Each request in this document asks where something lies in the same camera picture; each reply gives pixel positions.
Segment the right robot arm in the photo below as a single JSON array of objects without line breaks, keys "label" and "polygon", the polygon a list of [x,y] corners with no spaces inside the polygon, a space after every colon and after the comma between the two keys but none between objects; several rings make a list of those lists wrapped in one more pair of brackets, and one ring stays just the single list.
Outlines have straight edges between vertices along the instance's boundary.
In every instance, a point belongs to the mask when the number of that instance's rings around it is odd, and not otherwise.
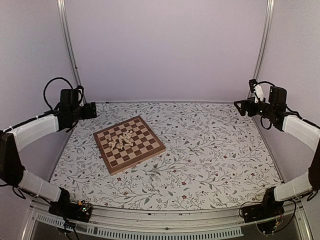
[{"label": "right robot arm", "polygon": [[320,128],[287,106],[287,91],[284,88],[272,85],[268,100],[265,100],[260,84],[255,83],[251,91],[254,97],[233,103],[241,116],[261,116],[269,120],[272,127],[294,137],[314,153],[311,165],[305,173],[266,190],[262,203],[258,205],[258,213],[262,218],[269,218],[284,202],[306,195],[310,195],[311,199],[319,192]]}]

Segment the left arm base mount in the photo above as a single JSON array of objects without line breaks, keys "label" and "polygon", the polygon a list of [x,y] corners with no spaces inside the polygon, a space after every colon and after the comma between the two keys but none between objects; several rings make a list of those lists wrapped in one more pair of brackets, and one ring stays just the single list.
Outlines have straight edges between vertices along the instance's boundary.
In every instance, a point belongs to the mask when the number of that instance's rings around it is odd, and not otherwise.
[{"label": "left arm base mount", "polygon": [[70,202],[70,200],[59,200],[50,203],[48,212],[59,217],[88,223],[92,210],[93,205],[85,200],[77,203]]}]

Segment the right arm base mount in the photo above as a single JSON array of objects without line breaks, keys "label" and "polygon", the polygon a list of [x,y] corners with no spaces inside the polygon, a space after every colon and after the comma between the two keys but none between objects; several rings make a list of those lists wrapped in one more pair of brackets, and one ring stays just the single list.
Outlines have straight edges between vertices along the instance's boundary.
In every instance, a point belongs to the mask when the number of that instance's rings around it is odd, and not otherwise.
[{"label": "right arm base mount", "polygon": [[244,219],[245,223],[273,218],[284,212],[284,202],[273,200],[267,202],[246,201],[238,209],[238,215]]}]

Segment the wooden chess board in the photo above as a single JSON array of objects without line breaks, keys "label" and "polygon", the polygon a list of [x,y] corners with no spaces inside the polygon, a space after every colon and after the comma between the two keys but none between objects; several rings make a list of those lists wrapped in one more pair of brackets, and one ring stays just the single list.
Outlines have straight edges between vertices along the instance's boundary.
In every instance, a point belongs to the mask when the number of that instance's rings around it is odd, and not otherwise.
[{"label": "wooden chess board", "polygon": [[95,132],[93,136],[111,176],[166,151],[141,116]]}]

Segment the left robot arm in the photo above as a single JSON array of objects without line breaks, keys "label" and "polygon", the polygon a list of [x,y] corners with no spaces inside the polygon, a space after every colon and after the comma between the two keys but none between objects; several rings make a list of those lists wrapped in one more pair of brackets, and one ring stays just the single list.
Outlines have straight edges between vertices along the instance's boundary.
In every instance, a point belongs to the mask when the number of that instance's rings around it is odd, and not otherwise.
[{"label": "left robot arm", "polygon": [[56,107],[0,133],[0,179],[6,186],[47,200],[63,217],[70,217],[75,211],[69,192],[26,170],[19,153],[47,135],[72,130],[80,120],[96,118],[96,103],[84,103],[83,97],[82,86],[63,89]]}]

